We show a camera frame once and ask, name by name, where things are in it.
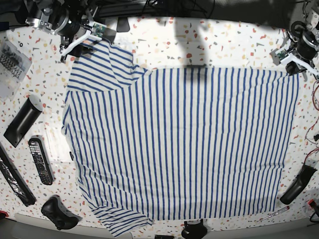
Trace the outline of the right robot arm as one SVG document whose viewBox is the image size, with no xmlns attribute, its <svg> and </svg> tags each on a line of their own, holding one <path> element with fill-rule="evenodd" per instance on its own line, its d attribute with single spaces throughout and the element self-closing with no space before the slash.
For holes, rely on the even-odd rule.
<svg viewBox="0 0 319 239">
<path fill-rule="evenodd" d="M 60 54 L 78 57 L 75 49 L 87 39 L 101 41 L 107 27 L 93 19 L 95 10 L 88 0 L 34 0 L 26 24 L 51 35 L 61 37 Z"/>
</svg>

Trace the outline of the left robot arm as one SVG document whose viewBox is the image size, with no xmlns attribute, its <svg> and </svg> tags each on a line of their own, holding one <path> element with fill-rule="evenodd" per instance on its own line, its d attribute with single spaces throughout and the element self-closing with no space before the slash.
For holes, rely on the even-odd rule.
<svg viewBox="0 0 319 239">
<path fill-rule="evenodd" d="M 317 77 L 319 70 L 314 64 L 314 58 L 319 55 L 319 2 L 314 1 L 309 12 L 304 15 L 304 21 L 295 21 L 291 25 L 293 40 L 288 49 L 286 71 L 289 75 L 309 71 Z"/>
</svg>

